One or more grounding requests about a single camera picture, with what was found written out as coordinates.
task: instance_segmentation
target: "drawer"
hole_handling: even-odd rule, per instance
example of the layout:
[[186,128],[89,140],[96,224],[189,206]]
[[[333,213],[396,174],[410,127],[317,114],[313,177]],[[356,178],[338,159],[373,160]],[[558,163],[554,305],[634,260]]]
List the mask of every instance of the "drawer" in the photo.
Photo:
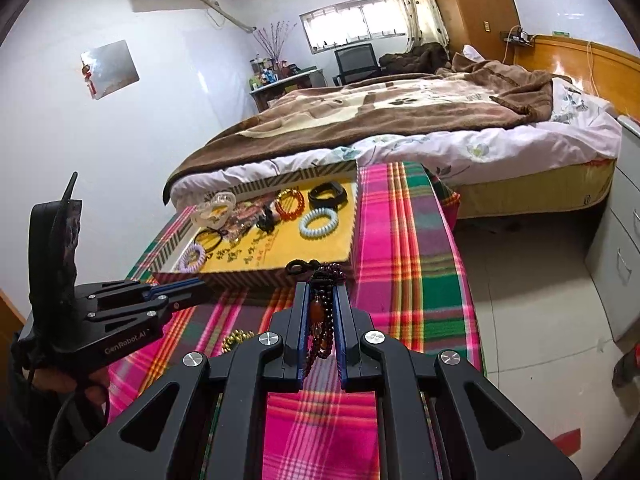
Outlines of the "drawer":
[[609,198],[609,207],[640,247],[640,190],[616,168]]
[[640,126],[631,119],[620,120],[622,142],[618,167],[628,179],[640,187]]
[[613,339],[618,340],[640,317],[640,253],[610,210],[602,218],[586,265]]

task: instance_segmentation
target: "black mesh chair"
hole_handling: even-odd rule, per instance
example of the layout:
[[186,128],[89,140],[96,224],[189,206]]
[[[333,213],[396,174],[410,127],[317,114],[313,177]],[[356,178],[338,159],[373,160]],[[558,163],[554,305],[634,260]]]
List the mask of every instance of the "black mesh chair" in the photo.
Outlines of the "black mesh chair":
[[336,50],[335,59],[337,59],[338,69],[340,69],[340,73],[334,77],[336,86],[357,83],[382,75],[373,52],[373,46],[370,43],[361,43]]

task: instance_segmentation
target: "brown fleece blanket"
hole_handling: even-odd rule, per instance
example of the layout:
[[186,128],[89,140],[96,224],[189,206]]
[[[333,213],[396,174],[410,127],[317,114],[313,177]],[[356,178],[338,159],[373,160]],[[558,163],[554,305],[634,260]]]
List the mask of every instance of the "brown fleece blanket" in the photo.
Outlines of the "brown fleece blanket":
[[548,121],[551,74],[456,54],[436,75],[402,74],[342,88],[291,92],[270,109],[228,128],[171,174],[162,198],[188,174],[208,173],[316,148],[348,146],[378,134],[415,135],[514,128]]

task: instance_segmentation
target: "black smart band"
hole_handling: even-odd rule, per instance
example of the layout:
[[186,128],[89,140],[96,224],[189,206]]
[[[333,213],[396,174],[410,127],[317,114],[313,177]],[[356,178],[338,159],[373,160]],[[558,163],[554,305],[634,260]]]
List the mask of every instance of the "black smart band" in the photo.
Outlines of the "black smart band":
[[[326,193],[330,191],[334,196],[330,198],[319,198],[322,193]],[[316,186],[308,194],[309,205],[313,209],[318,209],[321,207],[327,207],[329,209],[338,209],[338,206],[341,204],[346,204],[347,199],[347,191],[337,182],[325,182],[324,184],[320,184],[320,186]]]

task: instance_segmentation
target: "tile floor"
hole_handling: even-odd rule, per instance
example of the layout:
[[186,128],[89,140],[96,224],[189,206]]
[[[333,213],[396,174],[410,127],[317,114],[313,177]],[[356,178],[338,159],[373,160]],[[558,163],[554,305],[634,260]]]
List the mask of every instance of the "tile floor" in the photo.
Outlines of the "tile floor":
[[489,379],[548,437],[580,428],[582,449],[572,460],[591,480],[638,414],[640,381],[616,392],[610,380],[640,332],[612,341],[577,221],[575,214],[523,217],[513,232],[500,222],[465,221],[455,237]]

